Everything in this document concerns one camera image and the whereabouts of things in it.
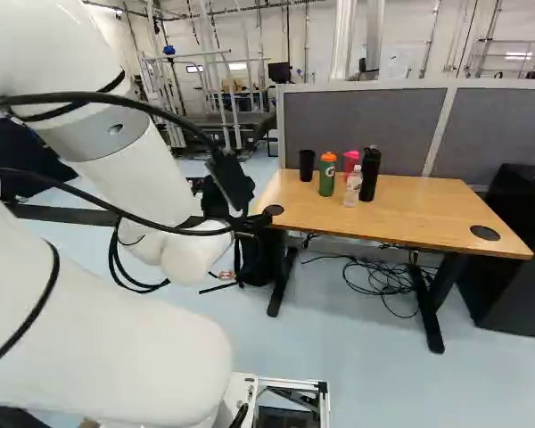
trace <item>wooden desk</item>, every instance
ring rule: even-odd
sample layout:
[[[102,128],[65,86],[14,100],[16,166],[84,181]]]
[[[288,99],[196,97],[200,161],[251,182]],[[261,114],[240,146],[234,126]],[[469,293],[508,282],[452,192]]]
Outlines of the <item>wooden desk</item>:
[[[345,207],[342,173],[335,178],[333,196],[318,194],[318,172],[303,183],[296,169],[276,172],[252,209],[261,213],[268,205],[281,205],[284,213],[274,217],[273,228],[300,230],[326,235],[348,236],[411,248],[446,251],[430,290],[422,273],[408,266],[432,351],[444,351],[436,310],[445,300],[465,264],[465,254],[481,254],[510,259],[531,259],[533,252],[463,181],[446,178],[379,176],[372,202]],[[472,233],[471,226],[486,226],[498,232],[498,241],[488,241]],[[287,267],[270,302],[276,316],[283,298],[284,271],[292,264],[295,251],[288,253]]]

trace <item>green bottle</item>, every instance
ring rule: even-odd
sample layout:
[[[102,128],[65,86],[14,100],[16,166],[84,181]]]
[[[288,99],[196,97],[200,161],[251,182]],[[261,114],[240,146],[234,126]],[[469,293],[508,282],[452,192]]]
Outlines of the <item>green bottle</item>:
[[[335,162],[337,156],[331,152],[323,153],[319,162],[319,194],[331,196],[335,187]]]

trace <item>floor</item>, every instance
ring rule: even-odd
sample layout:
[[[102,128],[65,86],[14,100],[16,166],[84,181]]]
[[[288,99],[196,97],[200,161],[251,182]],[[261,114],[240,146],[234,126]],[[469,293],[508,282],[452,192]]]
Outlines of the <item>floor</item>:
[[[205,172],[203,162],[179,164],[187,176]],[[277,168],[276,158],[261,151],[243,167],[260,194]],[[81,179],[78,185],[94,190]],[[42,193],[33,202],[86,206],[58,191]],[[111,230],[26,224],[110,282],[106,252]],[[83,234],[90,243],[86,248],[78,244]],[[300,259],[312,255],[302,253]],[[137,277],[161,275],[130,257],[125,263]],[[535,426],[535,339],[475,328],[459,293],[453,291],[439,312],[447,350],[443,356],[434,355],[426,347],[420,318],[397,319],[376,298],[354,293],[342,281],[343,263],[296,263],[278,318],[266,316],[271,286],[199,296],[198,286],[171,285],[149,298],[169,300],[215,319],[232,338],[239,371],[328,381],[335,428]],[[231,253],[215,269],[230,264]],[[361,272],[353,279],[365,282],[366,275]],[[207,278],[202,288],[214,284]],[[394,304],[403,311],[412,310],[415,303],[409,299]],[[71,416],[40,415],[54,427],[76,426]]]

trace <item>black tumbler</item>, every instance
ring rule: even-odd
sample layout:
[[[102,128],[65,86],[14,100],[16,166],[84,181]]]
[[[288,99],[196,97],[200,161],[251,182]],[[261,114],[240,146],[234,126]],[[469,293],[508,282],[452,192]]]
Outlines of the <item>black tumbler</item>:
[[[365,148],[365,157],[362,162],[363,184],[358,193],[358,199],[362,202],[371,202],[375,198],[376,181],[378,170],[381,167],[381,152],[376,146]]]
[[[300,180],[311,181],[313,167],[315,166],[315,152],[312,150],[300,150]]]

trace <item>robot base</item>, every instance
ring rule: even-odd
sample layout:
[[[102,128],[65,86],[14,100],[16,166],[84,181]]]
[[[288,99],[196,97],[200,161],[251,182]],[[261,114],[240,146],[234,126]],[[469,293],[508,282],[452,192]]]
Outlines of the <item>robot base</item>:
[[[218,407],[218,415],[215,421],[207,420],[201,424],[186,428],[262,428],[259,425],[260,405],[258,404],[258,398],[267,392],[304,407],[307,412],[301,413],[310,414],[309,419],[312,421],[310,426],[317,428],[330,427],[331,400],[327,382],[257,377],[255,374],[234,372],[224,400]],[[241,424],[233,425],[238,409],[244,403],[249,406],[248,413]],[[277,409],[282,414],[285,414],[285,412],[297,414],[296,411],[288,410],[288,407],[278,407]],[[139,428],[138,425],[109,422],[103,423],[102,427]]]

